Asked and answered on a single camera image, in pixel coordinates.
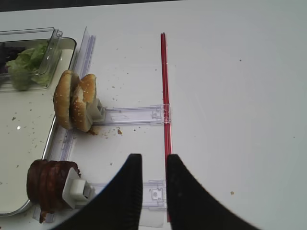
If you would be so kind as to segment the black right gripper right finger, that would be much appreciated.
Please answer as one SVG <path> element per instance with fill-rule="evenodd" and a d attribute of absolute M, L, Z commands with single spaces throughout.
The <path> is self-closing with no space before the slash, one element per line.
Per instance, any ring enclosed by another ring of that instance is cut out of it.
<path fill-rule="evenodd" d="M 211 196 L 176 154 L 166 161 L 166 195 L 173 230 L 257 229 Z"/>

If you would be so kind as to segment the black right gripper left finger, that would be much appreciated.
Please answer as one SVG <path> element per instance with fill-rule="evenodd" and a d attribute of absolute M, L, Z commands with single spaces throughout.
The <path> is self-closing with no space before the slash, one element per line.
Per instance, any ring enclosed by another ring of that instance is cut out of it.
<path fill-rule="evenodd" d="M 137 230 L 142 210 L 142 156 L 130 154 L 107 186 L 57 230 Z"/>

